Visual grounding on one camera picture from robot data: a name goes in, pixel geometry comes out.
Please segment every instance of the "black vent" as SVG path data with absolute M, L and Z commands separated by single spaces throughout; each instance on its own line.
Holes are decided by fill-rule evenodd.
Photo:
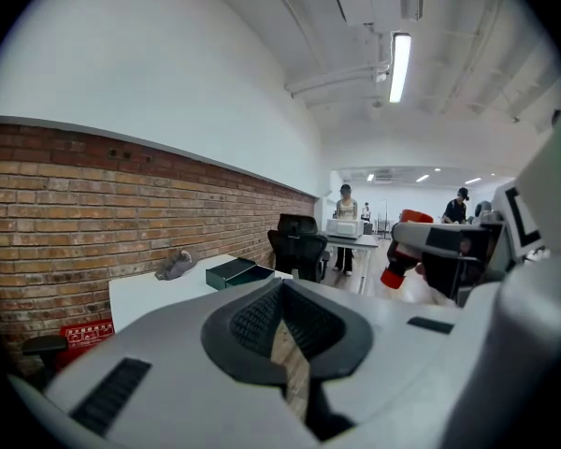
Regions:
M 345 323 L 331 311 L 296 291 L 283 294 L 282 316 L 308 361 L 337 344 L 345 335 Z
M 451 334 L 453 325 L 443 323 L 442 321 L 435 321 L 434 319 L 427 319 L 421 316 L 415 316 L 408 321 L 408 325 L 418 326 L 428 331 L 436 331 L 441 334 Z
M 104 436 L 150 368 L 150 363 L 126 357 L 81 402 L 71 417 Z
M 245 349 L 270 358 L 277 327 L 281 322 L 281 290 L 260 297 L 231 319 L 231 334 Z

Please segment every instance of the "white desk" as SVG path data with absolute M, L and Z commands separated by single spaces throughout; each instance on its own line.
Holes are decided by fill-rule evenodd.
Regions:
M 229 254 L 202 259 L 180 278 L 171 281 L 159 281 L 154 273 L 111 280 L 110 310 L 115 332 L 118 333 L 148 312 L 194 297 L 216 293 L 213 287 L 206 284 L 206 269 L 234 259 L 236 258 Z M 274 275 L 277 278 L 293 278 L 290 274 L 280 271 L 275 271 Z
M 365 260 L 364 260 L 364 272 L 362 273 L 362 281 L 359 284 L 359 291 L 357 292 L 358 295 L 364 294 L 364 288 L 366 287 L 366 279 L 367 279 L 367 272 L 370 268 L 370 258 L 372 256 L 372 252 L 378 248 L 378 243 L 376 239 L 372 235 L 362 235 L 358 239 L 346 239 L 346 238 L 337 238 L 334 236 L 326 236 L 328 239 L 327 246 L 334 246 L 336 248 L 350 248 L 352 250 L 359 250 L 366 252 Z

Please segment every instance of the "white wall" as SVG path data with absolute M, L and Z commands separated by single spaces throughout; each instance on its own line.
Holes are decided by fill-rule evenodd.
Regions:
M 490 201 L 492 203 L 493 198 L 495 197 L 496 188 L 511 180 L 513 180 L 513 178 L 499 178 L 497 181 L 492 181 L 476 188 L 476 191 L 473 194 L 475 201 L 474 209 L 476 208 L 476 204 L 482 201 Z
M 328 168 L 452 167 L 515 177 L 548 139 L 530 124 L 456 121 L 409 110 L 373 124 L 326 126 Z
M 447 207 L 447 203 L 457 196 L 457 190 L 443 188 L 428 188 L 423 186 L 408 186 L 396 184 L 352 184 L 352 197 L 357 200 L 360 212 L 366 202 L 370 205 L 372 218 L 376 220 L 378 213 L 384 220 L 385 202 L 388 200 L 388 219 L 397 222 L 401 211 L 416 210 L 429 214 L 440 223 L 440 217 Z M 470 205 L 467 203 L 469 216 Z
M 326 221 L 333 217 L 333 212 L 337 209 L 337 201 L 340 200 L 340 187 L 343 179 L 338 171 L 331 171 L 329 174 L 329 190 L 323 198 L 322 220 L 318 222 L 320 228 L 326 227 Z
M 35 0 L 0 50 L 0 117 L 80 125 L 319 191 L 317 126 L 222 0 Z

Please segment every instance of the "fluorescent light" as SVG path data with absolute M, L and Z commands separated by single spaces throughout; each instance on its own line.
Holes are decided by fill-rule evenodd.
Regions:
M 408 74 L 410 62 L 411 35 L 397 34 L 395 36 L 393 79 L 391 80 L 391 93 L 389 102 L 399 103 L 405 86 L 405 77 Z

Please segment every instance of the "black cap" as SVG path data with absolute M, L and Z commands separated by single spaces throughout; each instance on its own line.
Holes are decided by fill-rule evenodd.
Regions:
M 459 188 L 459 190 L 457 190 L 457 195 L 458 196 L 462 196 L 466 201 L 469 201 L 469 196 L 468 196 L 468 189 L 467 188 Z

